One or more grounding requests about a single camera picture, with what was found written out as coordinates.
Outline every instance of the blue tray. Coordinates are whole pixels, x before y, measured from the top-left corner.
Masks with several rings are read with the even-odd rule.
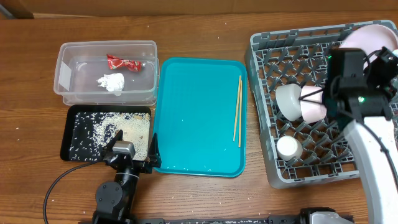
[[[243,80],[242,142],[233,129]],[[246,163],[247,73],[233,60],[170,58],[162,66],[154,133],[168,174],[236,177]]]

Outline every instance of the clear plastic container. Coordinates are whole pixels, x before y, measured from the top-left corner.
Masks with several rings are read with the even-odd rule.
[[[140,72],[126,67],[111,70],[106,54],[138,60],[145,66]],[[156,43],[151,40],[65,43],[55,67],[54,92],[63,96],[66,105],[154,105],[159,70]],[[123,74],[123,91],[110,92],[98,86],[99,78],[112,73]]]

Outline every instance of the wood grain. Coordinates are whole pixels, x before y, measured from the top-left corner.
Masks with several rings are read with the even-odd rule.
[[[47,189],[62,172],[77,165],[59,158],[68,107],[53,92],[53,76],[63,43],[154,40],[161,63],[170,57],[243,62],[250,36],[256,32],[377,19],[398,22],[398,12],[0,21],[0,29],[6,30],[0,35],[0,223],[43,223]],[[247,121],[246,168],[239,177],[142,175],[132,212],[139,218],[238,218],[296,214],[303,207],[325,206],[354,215],[358,223],[368,222],[359,179],[273,189],[267,182],[252,94]],[[50,196],[50,222],[89,220],[97,186],[113,178],[114,171],[103,164],[66,176]]]

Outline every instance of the white cup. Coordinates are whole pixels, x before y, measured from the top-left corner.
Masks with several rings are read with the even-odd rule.
[[[317,86],[303,86],[300,96],[305,96],[320,89],[321,88]],[[317,103],[311,103],[303,100],[300,101],[301,114],[304,121],[308,124],[317,122],[326,116],[326,108],[323,105],[318,104],[322,103],[322,93],[323,92],[316,93],[304,98],[304,100],[310,100]]]
[[[276,103],[280,112],[289,121],[295,121],[301,117],[300,93],[301,88],[296,84],[280,86],[275,91]]]
[[[276,150],[278,156],[284,161],[289,161],[292,158],[298,159],[303,154],[303,146],[291,136],[281,137],[276,144]]]

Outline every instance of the crumpled white paper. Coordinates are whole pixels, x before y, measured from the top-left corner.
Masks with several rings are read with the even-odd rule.
[[[98,86],[105,87],[108,91],[122,91],[124,87],[124,76],[122,73],[114,73],[110,75],[104,75],[104,77],[97,80]]]

